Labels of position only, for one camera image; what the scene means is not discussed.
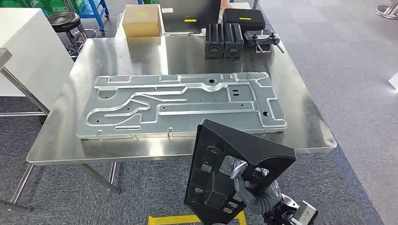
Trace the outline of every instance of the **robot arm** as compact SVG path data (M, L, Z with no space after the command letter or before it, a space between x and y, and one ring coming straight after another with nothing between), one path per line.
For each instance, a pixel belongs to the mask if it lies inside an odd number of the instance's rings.
M299 206L287 195L281 194L277 181L266 188L260 195L254 195L251 189L254 184L245 181L240 174L247 167L245 161L238 161L232 165L230 178L234 180L235 190L247 208L264 217L267 225L312 225L319 211L312 205L303 201ZM267 175L267 170L256 168L262 176Z

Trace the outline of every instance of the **yellow floor marking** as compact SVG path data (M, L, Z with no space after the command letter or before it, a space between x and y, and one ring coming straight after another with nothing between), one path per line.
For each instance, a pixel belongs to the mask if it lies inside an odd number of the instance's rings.
M247 225L245 213L240 212L235 219L239 221L239 225ZM199 223L200 220L195 215L173 216L173 217L148 217L148 225L167 225L167 224L188 224Z

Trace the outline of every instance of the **table leg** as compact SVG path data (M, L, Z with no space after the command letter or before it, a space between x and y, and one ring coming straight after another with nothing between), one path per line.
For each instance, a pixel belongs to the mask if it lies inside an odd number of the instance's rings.
M22 190L25 187L26 181L31 175L32 169L33 169L33 164L29 163L28 168L26 168L26 171L23 174L23 177L19 182L18 187L16 188L16 191L14 193L13 198L11 199L11 202L0 200L0 208L7 210L14 210L17 212L29 212L31 210L29 207L17 205L16 202L18 201L19 196L21 195Z
M77 29L79 29L79 32L80 32L80 35L82 36L83 41L86 42L87 41L87 34L86 34L86 31L83 28L83 25L79 24L77 26Z
M378 6L376 14L387 19L398 19L398 15L395 14L397 6L398 0L394 0L390 6Z
M76 166L83 170L86 174L88 174L90 177L92 177L94 180L96 180L98 183L103 185L106 189L108 189L111 193L113 194L119 194L120 189L116 187L115 185L111 184L108 180L103 178L100 174L98 174L94 169L92 169L89 165L87 164L76 164Z
M113 184L115 172L116 172L116 162L112 163L111 172L109 173L108 181L110 184Z
M12 204L3 200L0 200L0 208L5 210L13 210L17 212L25 212L25 213L31 210L29 207Z
M23 85L12 73L5 67L0 68L0 73L2 73L14 86L16 86L31 102L33 102L42 112L49 114L50 110L41 103L30 90L28 90L25 85Z

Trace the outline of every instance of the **machined aluminum panel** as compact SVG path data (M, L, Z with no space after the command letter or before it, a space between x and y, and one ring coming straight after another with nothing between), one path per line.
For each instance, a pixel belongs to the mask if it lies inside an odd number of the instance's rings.
M195 136L203 119L250 134L287 128L267 73L99 76L77 136Z

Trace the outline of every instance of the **gray carpet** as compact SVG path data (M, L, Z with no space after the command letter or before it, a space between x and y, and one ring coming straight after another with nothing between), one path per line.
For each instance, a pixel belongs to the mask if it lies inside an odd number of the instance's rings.
M293 5L279 6L292 7L297 3L314 1L273 0L272 2L276 4L289 2ZM134 2L108 1L111 20L103 20L106 23L105 37L115 35L116 18L123 11L125 4L134 4ZM270 0L261 0L261 7L268 15L273 10L269 11L267 6L274 5L271 5ZM284 42L288 44L300 38L283 34L283 27L278 25L280 20L275 16L270 15L268 18L275 30L281 31ZM280 19L288 20L289 15L281 16ZM98 29L93 19L83 20L82 23L86 28ZM62 34L60 38L63 43L68 43ZM327 98L315 89L311 83L314 79L313 73L306 70L308 65L305 63L311 62L311 58L308 57L314 53L313 49L304 51L306 48L299 48L300 44L295 43L286 47L298 65L299 72L303 73L303 79L309 83L309 89L316 103L320 104L322 113L335 112L338 104L333 104L331 107L322 104L322 100L327 101ZM322 63L329 63L333 58L320 57L319 60ZM341 72L345 68L334 69ZM0 98L0 112L29 110L35 110L35 107L25 98ZM336 124L338 124L336 121L329 123L334 128L332 131L339 134L340 130L335 127ZM12 197L26 168L26 155L40 127L37 118L0 118L1 198ZM90 177L70 165L35 167L19 200L21 204L29 205L34 210L28 214L1 210L0 224L146 224L148 216L190 214L183 205L189 164L190 160L120 163L115 177L115 184L122 190L120 195L109 194ZM92 166L104 176L107 176L110 169L110 164ZM317 225L383 224L340 147L328 154L301 156L282 175L279 182L285 194L297 201L306 200L321 211L316 220ZM262 224L260 216L248 211L246 219L250 225Z
M260 0L315 103L387 225L398 214L398 21L390 0Z

